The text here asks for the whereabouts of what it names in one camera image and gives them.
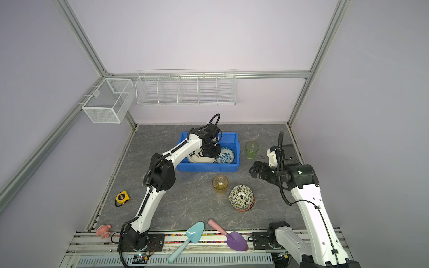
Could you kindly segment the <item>blue patterned bowl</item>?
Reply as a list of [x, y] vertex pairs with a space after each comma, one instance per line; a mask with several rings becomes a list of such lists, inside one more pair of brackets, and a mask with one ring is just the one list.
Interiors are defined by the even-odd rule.
[[235, 160], [235, 153], [228, 147], [223, 147], [219, 156], [216, 158], [218, 164], [232, 164]]

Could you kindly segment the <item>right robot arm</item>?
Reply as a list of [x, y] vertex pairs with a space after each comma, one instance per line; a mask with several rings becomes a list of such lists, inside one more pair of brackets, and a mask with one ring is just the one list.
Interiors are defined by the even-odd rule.
[[314, 168], [300, 162], [291, 164], [287, 159], [283, 137], [284, 133], [280, 132], [277, 145], [268, 150], [268, 163], [256, 161], [249, 173], [252, 178], [277, 186], [286, 205], [298, 205], [309, 234], [309, 243], [285, 222], [272, 223], [268, 228], [269, 237], [277, 246], [287, 250], [302, 268], [360, 267], [343, 248], [332, 226]]

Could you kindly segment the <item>red patterned bowl underneath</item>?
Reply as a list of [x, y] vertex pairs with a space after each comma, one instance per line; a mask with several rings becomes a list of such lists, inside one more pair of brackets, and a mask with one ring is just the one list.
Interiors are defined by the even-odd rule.
[[236, 211], [238, 211], [238, 212], [246, 212], [246, 211], [250, 210], [253, 206], [254, 206], [254, 204], [251, 204], [251, 206], [249, 206], [247, 208], [236, 208], [236, 207], [233, 207], [233, 209], [236, 210]]

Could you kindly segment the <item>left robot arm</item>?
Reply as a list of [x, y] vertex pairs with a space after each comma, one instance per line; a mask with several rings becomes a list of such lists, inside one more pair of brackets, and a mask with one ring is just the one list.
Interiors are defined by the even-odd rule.
[[218, 127], [221, 118], [215, 114], [210, 121], [201, 127], [192, 128], [186, 138], [172, 149], [151, 157], [150, 167], [143, 178], [146, 187], [145, 196], [135, 217], [123, 223], [118, 241], [118, 252], [122, 265], [129, 265], [123, 256], [123, 249], [129, 247], [142, 251], [149, 244], [148, 233], [153, 215], [166, 191], [175, 183], [175, 169], [192, 152], [201, 149], [202, 156], [216, 158], [220, 155], [222, 131]]

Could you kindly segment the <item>black white leaf bowl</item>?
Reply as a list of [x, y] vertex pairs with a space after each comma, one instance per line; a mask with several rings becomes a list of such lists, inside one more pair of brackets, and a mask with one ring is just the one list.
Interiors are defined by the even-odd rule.
[[247, 208], [254, 204], [255, 197], [251, 188], [247, 185], [237, 185], [233, 187], [229, 195], [232, 207]]

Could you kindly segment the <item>cream floral plate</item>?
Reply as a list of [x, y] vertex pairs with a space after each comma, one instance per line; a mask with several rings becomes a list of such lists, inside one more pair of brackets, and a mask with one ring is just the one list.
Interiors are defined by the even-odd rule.
[[216, 162], [216, 159], [213, 157], [204, 157], [201, 154], [202, 149], [193, 151], [187, 156], [187, 160], [193, 164], [213, 164]]

